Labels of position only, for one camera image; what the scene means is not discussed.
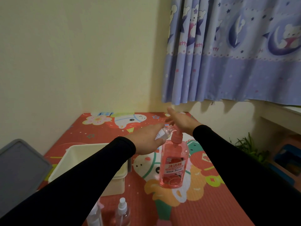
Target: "small plastic bottle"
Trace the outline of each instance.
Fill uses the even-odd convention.
[[[159,184],[163,188],[180,188],[189,157],[189,148],[183,141],[183,133],[174,126],[171,140],[162,146]]]
[[[120,198],[118,209],[115,212],[116,226],[130,226],[130,208],[127,207],[126,199]]]
[[[88,226],[103,226],[100,207],[96,204],[87,217]]]
[[[174,130],[175,129],[174,129],[174,127],[172,125],[169,125],[167,127],[162,128],[159,131],[159,133],[157,134],[155,140],[158,139],[158,138],[162,138],[164,140],[167,140],[170,137],[172,131],[174,131]]]

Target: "hand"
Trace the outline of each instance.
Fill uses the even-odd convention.
[[[195,119],[181,113],[177,113],[172,108],[167,108],[170,117],[168,117],[165,122],[170,122],[170,125],[176,125],[182,131],[187,133],[188,135],[192,136],[193,130],[201,125],[200,122],[196,121]]]
[[[162,138],[156,139],[159,131],[164,124],[149,125],[125,136],[136,146],[136,154],[147,155],[154,152],[158,147],[165,143]]]

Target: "left hand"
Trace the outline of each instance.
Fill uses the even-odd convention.
[[[156,139],[157,134],[164,127],[164,124],[149,125],[125,136],[136,146],[136,154],[147,155],[154,152],[165,143],[165,140]]]

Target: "gray lid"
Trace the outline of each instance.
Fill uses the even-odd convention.
[[[0,150],[0,218],[36,192],[51,164],[24,140]]]

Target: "pink pump nozzle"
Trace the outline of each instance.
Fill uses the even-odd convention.
[[[171,136],[171,142],[176,143],[176,144],[181,144],[183,141],[183,133],[180,131],[180,129],[174,125],[173,126],[175,131],[172,133]]]

